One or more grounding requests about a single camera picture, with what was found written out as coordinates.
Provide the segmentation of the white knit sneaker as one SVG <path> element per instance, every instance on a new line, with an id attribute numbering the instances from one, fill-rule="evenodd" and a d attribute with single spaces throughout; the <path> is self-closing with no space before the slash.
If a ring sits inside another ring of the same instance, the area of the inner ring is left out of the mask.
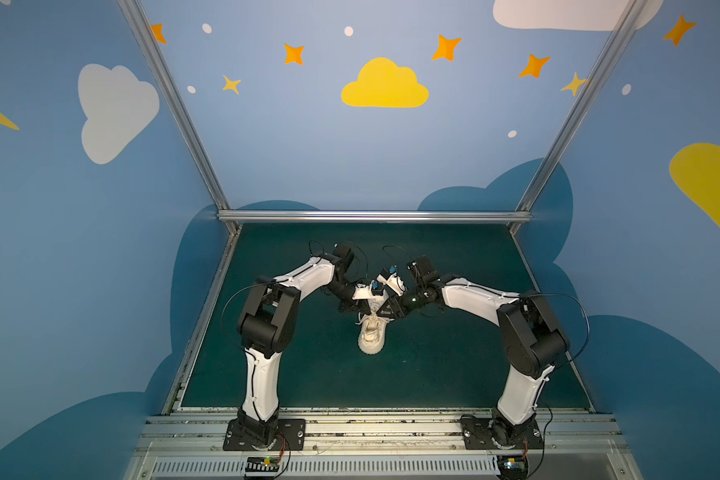
<path id="1" fill-rule="evenodd" d="M 390 319 L 373 314 L 358 314 L 357 324 L 361 327 L 358 347 L 367 355 L 378 354 L 385 345 L 386 329 Z"/>

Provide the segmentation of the white shoelace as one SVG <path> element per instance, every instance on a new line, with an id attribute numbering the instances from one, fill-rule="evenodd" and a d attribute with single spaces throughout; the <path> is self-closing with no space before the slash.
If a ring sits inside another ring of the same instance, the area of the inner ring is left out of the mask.
<path id="1" fill-rule="evenodd" d="M 360 327 L 359 338 L 366 342 L 379 341 L 385 336 L 391 319 L 380 316 L 376 312 L 359 313 L 357 325 Z"/>

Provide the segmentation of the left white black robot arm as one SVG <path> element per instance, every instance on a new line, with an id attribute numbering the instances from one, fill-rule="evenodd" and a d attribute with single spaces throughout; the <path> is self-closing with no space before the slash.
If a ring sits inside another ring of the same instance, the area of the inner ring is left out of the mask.
<path id="1" fill-rule="evenodd" d="M 331 253 L 314 254 L 288 273 L 254 282 L 237 324 L 247 377 L 245 400 L 234 423 L 254 448 L 268 449 L 276 442 L 280 360 L 294 337 L 300 303 L 325 287 L 340 300 L 342 310 L 371 312 L 366 299 L 355 297 L 360 285 L 346 278 L 354 258 L 349 243 L 338 243 Z"/>

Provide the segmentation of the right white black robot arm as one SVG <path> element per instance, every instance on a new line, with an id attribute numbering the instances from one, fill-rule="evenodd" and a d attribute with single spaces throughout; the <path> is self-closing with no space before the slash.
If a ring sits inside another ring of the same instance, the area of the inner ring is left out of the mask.
<path id="1" fill-rule="evenodd" d="M 492 442 L 509 449 L 522 442 L 533 428 L 538 400 L 556 362 L 570 341 L 543 296 L 535 291 L 515 293 L 447 275 L 421 280 L 407 290 L 395 274 L 372 281 L 376 292 L 385 293 L 377 310 L 380 316 L 398 319 L 427 304 L 463 310 L 495 324 L 509 362 L 509 373 L 490 423 Z"/>

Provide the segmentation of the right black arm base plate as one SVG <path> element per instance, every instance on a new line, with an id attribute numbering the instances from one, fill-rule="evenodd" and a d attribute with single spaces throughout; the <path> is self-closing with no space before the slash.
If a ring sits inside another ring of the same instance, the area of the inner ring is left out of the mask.
<path id="1" fill-rule="evenodd" d="M 467 450 L 541 449 L 544 445 L 541 429 L 534 417 L 513 425 L 500 418 L 462 415 L 459 424 Z"/>

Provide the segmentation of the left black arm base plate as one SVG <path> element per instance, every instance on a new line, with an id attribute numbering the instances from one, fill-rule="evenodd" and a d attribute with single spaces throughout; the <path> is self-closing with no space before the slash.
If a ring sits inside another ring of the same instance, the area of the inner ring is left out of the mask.
<path id="1" fill-rule="evenodd" d="M 243 415 L 229 422 L 224 436 L 224 451 L 301 451 L 304 448 L 304 419 L 272 418 L 260 422 Z"/>

